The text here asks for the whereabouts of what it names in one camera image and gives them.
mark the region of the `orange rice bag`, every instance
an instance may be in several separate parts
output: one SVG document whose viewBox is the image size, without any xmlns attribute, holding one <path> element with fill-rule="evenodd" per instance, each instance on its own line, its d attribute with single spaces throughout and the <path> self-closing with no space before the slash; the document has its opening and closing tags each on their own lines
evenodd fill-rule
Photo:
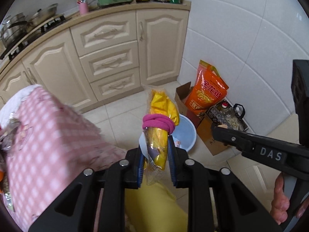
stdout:
<svg viewBox="0 0 309 232">
<path fill-rule="evenodd" d="M 196 115 L 221 101 L 228 90 L 217 69 L 200 60 L 195 85 L 185 101 L 185 105 Z"/>
</svg>

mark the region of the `yellow wrapper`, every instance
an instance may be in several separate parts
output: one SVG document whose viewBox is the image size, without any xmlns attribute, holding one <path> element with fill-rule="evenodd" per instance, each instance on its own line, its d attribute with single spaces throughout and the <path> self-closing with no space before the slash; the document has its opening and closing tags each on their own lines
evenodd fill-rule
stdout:
<svg viewBox="0 0 309 232">
<path fill-rule="evenodd" d="M 162 90 L 151 91 L 150 114 L 163 114 L 168 116 L 175 125 L 179 124 L 179 112 L 175 104 Z M 151 127 L 147 129 L 148 144 L 157 149 L 160 154 L 153 158 L 154 163 L 162 170 L 165 169 L 167 158 L 167 136 L 168 133 L 160 128 Z"/>
</svg>

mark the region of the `pink checkered tablecloth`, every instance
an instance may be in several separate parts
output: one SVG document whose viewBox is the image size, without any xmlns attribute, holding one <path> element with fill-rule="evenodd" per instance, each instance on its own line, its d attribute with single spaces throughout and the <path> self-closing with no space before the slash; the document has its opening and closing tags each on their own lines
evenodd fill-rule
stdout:
<svg viewBox="0 0 309 232">
<path fill-rule="evenodd" d="M 125 150 L 104 141 L 100 130 L 42 87 L 16 112 L 19 127 L 7 169 L 14 212 L 23 231 L 85 168 L 108 168 Z"/>
</svg>

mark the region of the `human hand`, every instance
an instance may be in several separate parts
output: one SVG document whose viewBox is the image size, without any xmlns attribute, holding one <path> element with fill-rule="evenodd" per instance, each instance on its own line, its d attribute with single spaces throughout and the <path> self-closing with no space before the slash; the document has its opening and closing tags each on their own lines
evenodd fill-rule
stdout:
<svg viewBox="0 0 309 232">
<path fill-rule="evenodd" d="M 273 201 L 271 203 L 271 211 L 270 215 L 275 219 L 275 221 L 280 225 L 281 223 L 285 222 L 288 218 L 287 210 L 289 208 L 289 199 L 284 195 L 283 191 L 284 186 L 284 179 L 282 173 L 279 174 L 275 181 L 275 188 L 274 188 L 274 196 Z M 309 205 L 309 198 L 307 198 L 302 205 L 300 206 L 299 210 L 296 213 L 296 217 L 300 218 L 305 210 Z"/>
</svg>

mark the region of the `gas stove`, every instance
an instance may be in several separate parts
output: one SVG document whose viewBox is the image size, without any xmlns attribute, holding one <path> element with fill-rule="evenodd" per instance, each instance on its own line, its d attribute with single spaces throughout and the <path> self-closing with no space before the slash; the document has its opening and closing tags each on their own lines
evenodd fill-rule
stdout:
<svg viewBox="0 0 309 232">
<path fill-rule="evenodd" d="M 24 33 L 21 35 L 16 41 L 12 42 L 6 50 L 2 53 L 0 56 L 0 60 L 4 59 L 5 55 L 9 53 L 9 60 L 12 61 L 24 48 L 26 48 L 29 44 L 31 44 L 34 40 L 38 39 L 42 35 L 44 35 L 46 32 L 49 32 L 50 30 L 56 28 L 57 26 L 63 24 L 66 22 L 66 19 L 64 15 L 59 15 L 59 17 L 54 18 L 41 26 L 38 30 L 31 33 L 24 41 L 22 41 L 17 47 L 14 47 L 20 40 L 22 40 L 27 33 Z"/>
</svg>

